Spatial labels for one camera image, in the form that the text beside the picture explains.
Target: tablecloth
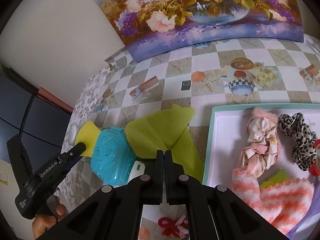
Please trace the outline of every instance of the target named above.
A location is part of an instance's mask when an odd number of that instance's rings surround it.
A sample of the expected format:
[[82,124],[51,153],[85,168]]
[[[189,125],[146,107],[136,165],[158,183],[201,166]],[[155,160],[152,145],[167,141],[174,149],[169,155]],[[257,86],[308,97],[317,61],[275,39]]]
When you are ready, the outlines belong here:
[[[232,62],[239,58],[247,58],[254,64],[247,70],[250,78],[239,72],[244,84],[254,83],[249,95],[232,93],[227,80]],[[72,147],[68,140],[74,125],[80,127],[92,120],[99,128],[125,127],[132,120],[169,109],[175,103],[196,110],[188,128],[204,163],[214,106],[320,103],[319,75],[310,75],[306,70],[313,64],[319,71],[319,59],[320,41],[308,35],[304,43],[258,38],[216,41],[169,51],[139,63],[133,62],[129,52],[122,49],[107,58],[108,67],[86,83],[71,116],[62,152]],[[59,188],[72,208],[76,208],[102,185],[103,181],[91,170],[90,158],[84,157]],[[174,219],[183,212],[181,206],[149,207],[142,214],[142,225],[150,231],[150,239],[167,239],[156,225],[158,218],[167,215]]]

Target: wall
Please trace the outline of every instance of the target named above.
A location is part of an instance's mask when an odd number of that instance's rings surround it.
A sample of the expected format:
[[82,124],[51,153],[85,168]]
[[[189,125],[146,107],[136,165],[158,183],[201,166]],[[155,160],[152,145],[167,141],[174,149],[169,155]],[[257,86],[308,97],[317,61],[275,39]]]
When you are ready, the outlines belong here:
[[0,183],[0,209],[17,237],[33,240],[32,220],[23,218],[14,203],[15,197],[19,194],[19,188],[11,165],[0,159],[0,171],[5,172],[8,176],[8,185]]
[[72,107],[123,47],[94,0],[23,0],[0,36],[5,64]]

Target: screw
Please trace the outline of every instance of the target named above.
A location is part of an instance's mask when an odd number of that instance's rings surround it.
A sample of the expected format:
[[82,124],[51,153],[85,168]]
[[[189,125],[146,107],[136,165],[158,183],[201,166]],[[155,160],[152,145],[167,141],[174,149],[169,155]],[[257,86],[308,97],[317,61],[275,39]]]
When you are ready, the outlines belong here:
[[103,193],[109,193],[112,190],[112,187],[110,185],[105,185],[101,188],[101,191]]
[[217,190],[220,191],[220,192],[225,192],[225,191],[227,191],[227,189],[228,188],[227,188],[226,185],[220,184],[220,185],[217,186]]
[[150,179],[150,176],[147,175],[147,174],[143,174],[143,175],[140,176],[140,179],[141,179],[142,181],[148,181],[148,180]]
[[179,176],[179,179],[180,179],[181,181],[187,181],[187,180],[189,179],[189,176],[183,174],[183,175],[180,175],[180,176]]

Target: finger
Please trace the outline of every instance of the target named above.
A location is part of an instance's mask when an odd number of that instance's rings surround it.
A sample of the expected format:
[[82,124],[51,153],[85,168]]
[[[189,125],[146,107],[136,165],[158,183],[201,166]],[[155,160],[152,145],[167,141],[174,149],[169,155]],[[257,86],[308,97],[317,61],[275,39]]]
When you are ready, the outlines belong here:
[[60,217],[58,218],[58,222],[60,222],[62,219],[64,219],[67,215],[68,215],[68,214],[64,214],[63,216],[60,216]]
[[57,211],[59,216],[63,216],[67,212],[67,208],[66,208],[65,205],[59,204],[56,207],[56,211]]
[[56,195],[54,195],[54,197],[55,197],[57,203],[60,204],[60,198],[58,196],[56,196]]
[[54,216],[38,215],[32,222],[32,233],[34,239],[45,233],[46,228],[53,227],[57,223]]

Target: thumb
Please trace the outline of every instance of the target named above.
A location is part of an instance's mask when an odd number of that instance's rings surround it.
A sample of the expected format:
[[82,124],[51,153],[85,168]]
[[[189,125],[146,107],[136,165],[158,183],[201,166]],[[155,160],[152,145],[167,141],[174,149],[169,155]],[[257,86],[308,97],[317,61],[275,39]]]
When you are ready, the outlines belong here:
[[38,215],[32,222],[33,238],[37,239],[45,233],[47,228],[53,227],[57,223],[54,216]]

